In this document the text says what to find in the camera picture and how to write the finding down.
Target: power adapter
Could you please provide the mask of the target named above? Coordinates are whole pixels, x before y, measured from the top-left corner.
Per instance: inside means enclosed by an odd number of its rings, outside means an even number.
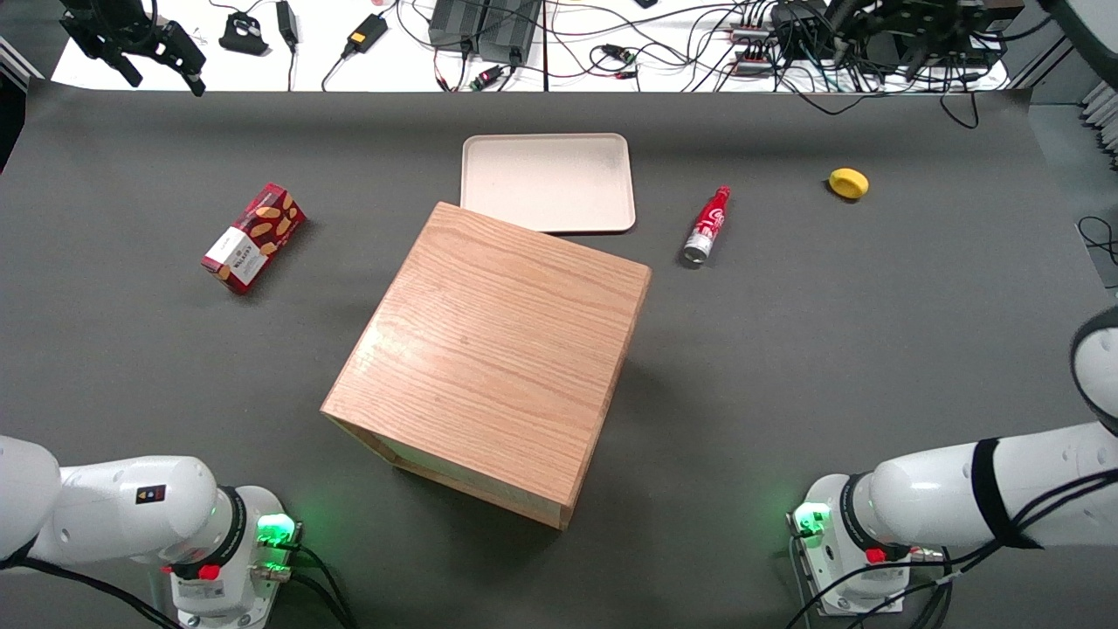
[[[299,45],[299,26],[295,22],[295,12],[291,10],[287,0],[276,2],[276,20],[280,22],[280,36],[283,37],[287,49],[295,51]]]
[[[342,50],[342,58],[347,59],[352,57],[356,53],[368,53],[369,48],[377,42],[378,39],[385,31],[388,30],[388,22],[385,18],[378,16],[377,13],[370,13],[361,26],[357,27],[353,32],[345,39],[345,48]]]

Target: wooden box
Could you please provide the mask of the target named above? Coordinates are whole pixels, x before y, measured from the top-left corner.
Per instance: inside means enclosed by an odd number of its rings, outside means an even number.
[[[651,276],[439,203],[322,412],[394,466],[567,528]]]

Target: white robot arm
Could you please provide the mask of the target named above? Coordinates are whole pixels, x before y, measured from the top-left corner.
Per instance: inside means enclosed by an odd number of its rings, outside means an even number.
[[[218,486],[191,457],[59,468],[44,448],[0,437],[0,565],[157,564],[189,627],[263,627],[296,526],[259,487]]]
[[[902,599],[889,599],[908,585],[921,547],[1118,544],[1118,308],[1080,328],[1071,368],[1098,422],[928,450],[817,480],[788,521],[811,583],[823,592],[822,612],[901,611]],[[1025,531],[1014,524],[1039,496],[1092,476],[1107,480],[1084,483],[1089,492]],[[894,568],[856,572],[874,564]]]

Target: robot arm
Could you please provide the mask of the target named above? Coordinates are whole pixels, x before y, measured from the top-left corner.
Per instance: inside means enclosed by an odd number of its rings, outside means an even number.
[[[196,563],[233,524],[229,496],[190,457],[140,457],[61,468],[61,490],[30,556],[55,565],[129,557]]]
[[[1118,307],[1080,328],[1072,347],[1076,385],[1098,422],[917,452],[812,486],[789,524],[824,592],[823,613],[887,603],[908,585],[922,546],[1118,544],[1118,484],[1109,479],[1118,470]],[[1038,497],[1103,476],[1026,530],[1014,524]],[[858,573],[872,564],[890,568]],[[884,611],[901,611],[900,601]]]
[[[206,92],[200,77],[206,56],[179,22],[159,23],[158,2],[151,17],[140,0],[61,0],[66,13],[59,20],[85,56],[104,59],[136,87],[143,77],[124,56],[140,55],[165,65],[180,75],[195,96]]]
[[[271,492],[218,486],[191,457],[59,469],[44,448],[0,437],[0,568],[157,564],[181,622],[254,628],[271,613],[273,581],[290,576],[275,543],[296,533]]]

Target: white tray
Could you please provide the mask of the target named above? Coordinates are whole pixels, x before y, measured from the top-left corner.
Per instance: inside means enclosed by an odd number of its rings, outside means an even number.
[[[474,135],[462,200],[537,231],[624,231],[636,222],[628,143],[616,133]]]

